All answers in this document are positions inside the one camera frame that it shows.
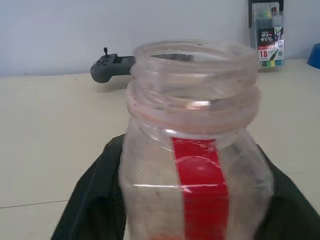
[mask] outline plastic bottle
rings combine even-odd
[[[130,239],[253,240],[273,194],[246,131],[259,107],[256,51],[190,40],[133,53],[119,172]]]

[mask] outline white wall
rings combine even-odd
[[[89,72],[107,46],[168,39],[249,44],[248,0],[0,0],[0,75]],[[285,1],[288,58],[320,43],[320,1]]]

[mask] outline printed number 18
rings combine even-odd
[[[268,57],[268,52],[267,51],[260,51],[260,55],[262,58]]]

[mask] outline beige table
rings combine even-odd
[[[0,78],[0,239],[49,239],[77,180],[126,132],[129,80]],[[320,70],[289,60],[258,85],[261,108],[248,129],[320,212]]]

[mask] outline blue object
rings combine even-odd
[[[312,67],[320,69],[320,43],[313,46],[308,64]]]

